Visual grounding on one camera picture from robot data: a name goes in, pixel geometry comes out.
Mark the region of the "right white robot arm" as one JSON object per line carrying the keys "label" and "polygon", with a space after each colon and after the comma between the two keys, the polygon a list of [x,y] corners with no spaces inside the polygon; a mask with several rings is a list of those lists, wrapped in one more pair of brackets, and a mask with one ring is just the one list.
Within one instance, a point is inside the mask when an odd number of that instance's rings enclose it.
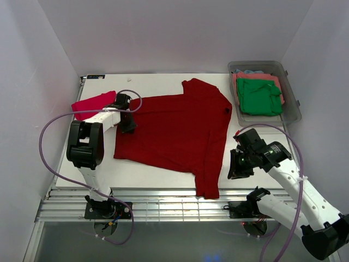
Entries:
{"label": "right white robot arm", "polygon": [[303,164],[297,164],[288,149],[275,141],[267,144],[252,126],[234,136],[237,147],[230,152],[228,178],[248,178],[260,168],[278,182],[297,203],[292,208],[278,200],[271,191],[256,187],[238,205],[224,208],[231,217],[266,216],[297,235],[306,250],[316,259],[325,260],[348,244],[348,215],[331,205],[304,175]]}

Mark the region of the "dark red t shirt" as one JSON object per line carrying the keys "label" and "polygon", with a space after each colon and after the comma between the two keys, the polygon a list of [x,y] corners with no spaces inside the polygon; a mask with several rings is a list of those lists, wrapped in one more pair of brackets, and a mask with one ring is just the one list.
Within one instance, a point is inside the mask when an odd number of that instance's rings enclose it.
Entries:
{"label": "dark red t shirt", "polygon": [[197,78],[183,93],[134,99],[134,133],[116,132],[115,159],[126,159],[195,176],[196,195],[219,198],[232,104],[219,89]]}

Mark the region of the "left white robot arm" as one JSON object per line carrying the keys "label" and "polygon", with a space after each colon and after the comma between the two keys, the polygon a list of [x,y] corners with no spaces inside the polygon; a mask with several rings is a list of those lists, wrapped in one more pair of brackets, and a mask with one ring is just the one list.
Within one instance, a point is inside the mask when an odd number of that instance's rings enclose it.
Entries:
{"label": "left white robot arm", "polygon": [[70,125],[67,160],[72,162],[89,186],[88,201],[99,202],[97,212],[110,218],[116,206],[108,197],[112,194],[98,166],[104,158],[104,133],[117,126],[122,133],[132,134],[137,127],[129,106],[131,97],[125,93],[116,95],[115,101],[94,112],[85,120],[74,120]]}

